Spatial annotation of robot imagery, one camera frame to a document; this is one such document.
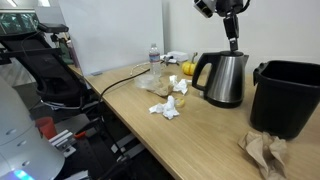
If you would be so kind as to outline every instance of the black trash can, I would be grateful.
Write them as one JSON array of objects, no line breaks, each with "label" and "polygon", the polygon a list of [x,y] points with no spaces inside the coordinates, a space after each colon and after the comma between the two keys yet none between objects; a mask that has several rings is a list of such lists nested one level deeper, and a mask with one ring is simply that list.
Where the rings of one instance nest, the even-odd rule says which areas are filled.
[{"label": "black trash can", "polygon": [[252,127],[283,139],[298,136],[320,100],[320,65],[275,60],[261,63],[253,76]]}]

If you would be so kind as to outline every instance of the kettle lid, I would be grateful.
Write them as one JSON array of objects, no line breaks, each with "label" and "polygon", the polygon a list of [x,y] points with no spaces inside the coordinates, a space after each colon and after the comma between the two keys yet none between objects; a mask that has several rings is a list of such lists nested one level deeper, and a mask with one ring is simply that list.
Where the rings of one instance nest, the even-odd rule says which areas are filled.
[{"label": "kettle lid", "polygon": [[243,53],[240,51],[221,51],[222,56],[231,56],[231,57],[239,57],[243,56]]}]

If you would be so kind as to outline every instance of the stainless steel kettle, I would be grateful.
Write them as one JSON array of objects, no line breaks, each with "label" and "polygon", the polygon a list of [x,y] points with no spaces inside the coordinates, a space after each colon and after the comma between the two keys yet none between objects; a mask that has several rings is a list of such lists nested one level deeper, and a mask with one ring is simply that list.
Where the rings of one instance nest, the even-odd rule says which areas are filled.
[{"label": "stainless steel kettle", "polygon": [[[244,74],[248,58],[248,55],[238,51],[204,53],[197,63],[192,86],[203,91],[204,99],[215,106],[237,107],[244,96]],[[199,75],[208,63],[211,64],[211,70],[205,86],[201,86],[198,84]]]}]

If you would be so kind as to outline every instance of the blue light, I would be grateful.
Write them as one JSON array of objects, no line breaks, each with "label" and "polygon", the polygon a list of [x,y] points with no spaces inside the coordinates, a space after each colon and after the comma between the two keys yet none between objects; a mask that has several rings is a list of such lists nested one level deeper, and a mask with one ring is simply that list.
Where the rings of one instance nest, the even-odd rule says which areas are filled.
[{"label": "blue light", "polygon": [[34,180],[31,176],[29,176],[29,174],[22,170],[15,170],[14,175],[16,175],[16,177],[20,180]]}]

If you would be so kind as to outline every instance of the water bottle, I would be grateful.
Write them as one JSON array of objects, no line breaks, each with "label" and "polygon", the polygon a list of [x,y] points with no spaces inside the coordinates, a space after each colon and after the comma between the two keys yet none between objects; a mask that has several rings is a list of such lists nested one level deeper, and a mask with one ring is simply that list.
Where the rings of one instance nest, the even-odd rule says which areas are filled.
[{"label": "water bottle", "polygon": [[156,43],[151,44],[149,51],[150,60],[150,73],[160,77],[161,76],[161,64],[160,64],[160,52],[157,48]]}]

